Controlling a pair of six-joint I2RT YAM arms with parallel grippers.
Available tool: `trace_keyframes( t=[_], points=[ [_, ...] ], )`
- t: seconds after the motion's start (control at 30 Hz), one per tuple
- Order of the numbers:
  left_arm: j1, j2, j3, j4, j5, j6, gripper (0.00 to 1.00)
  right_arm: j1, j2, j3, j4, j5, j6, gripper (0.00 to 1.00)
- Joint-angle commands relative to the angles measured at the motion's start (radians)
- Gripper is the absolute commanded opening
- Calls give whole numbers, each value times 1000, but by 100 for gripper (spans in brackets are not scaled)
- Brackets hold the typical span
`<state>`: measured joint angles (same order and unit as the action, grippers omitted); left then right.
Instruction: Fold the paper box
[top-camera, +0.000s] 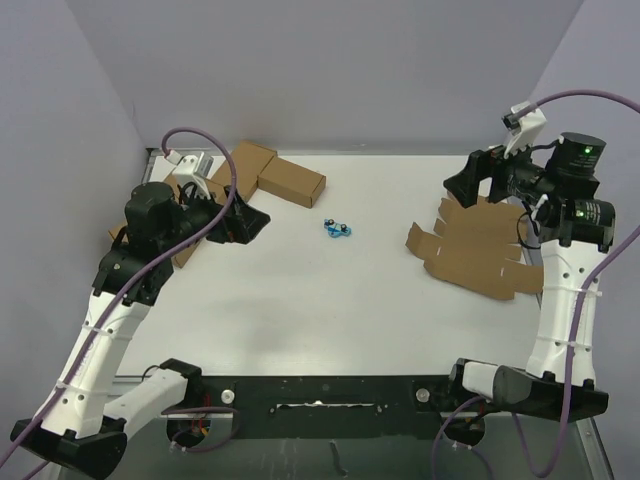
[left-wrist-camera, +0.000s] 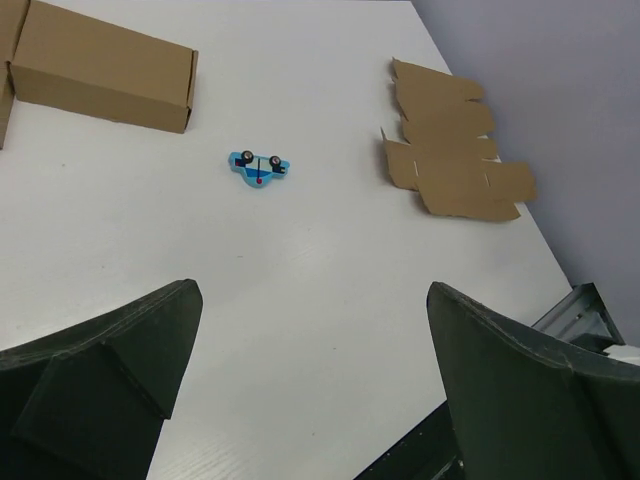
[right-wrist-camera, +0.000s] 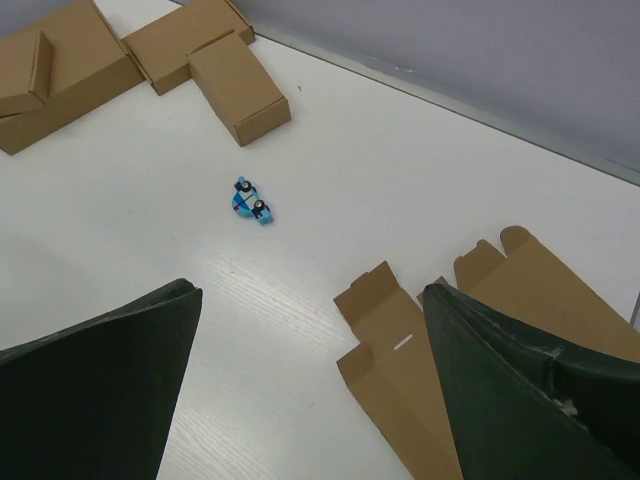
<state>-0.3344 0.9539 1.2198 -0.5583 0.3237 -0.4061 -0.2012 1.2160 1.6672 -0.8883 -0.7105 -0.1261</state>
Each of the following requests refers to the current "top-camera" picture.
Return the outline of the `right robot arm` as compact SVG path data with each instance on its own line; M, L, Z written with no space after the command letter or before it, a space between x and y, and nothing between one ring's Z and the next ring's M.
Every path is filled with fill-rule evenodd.
M605 141L564 132L548 144L546 165L533 162L534 147L510 154L506 147L476 150L444 187L462 207L476 204L481 181L488 200L519 199L537 225L543 263L539 327L525 368L459 359L444 385L446 400L464 409L480 396L497 409L559 421L604 413L609 396L597 389L592 360L597 267L612 259L616 212L598 200L595 169Z

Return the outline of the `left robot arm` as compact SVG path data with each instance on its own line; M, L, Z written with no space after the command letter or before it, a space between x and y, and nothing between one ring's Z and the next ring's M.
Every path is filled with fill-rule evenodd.
M201 403L200 369L175 360L122 402L107 396L129 342L173 273L172 257L201 238L246 245L269 223L268 214L231 188L225 192L227 200L219 205L197 195L180 203L163 182L133 189L124 208L126 225L99 263L72 353L48 400L33 418L16 422L13 449L104 479L128 440L156 415Z

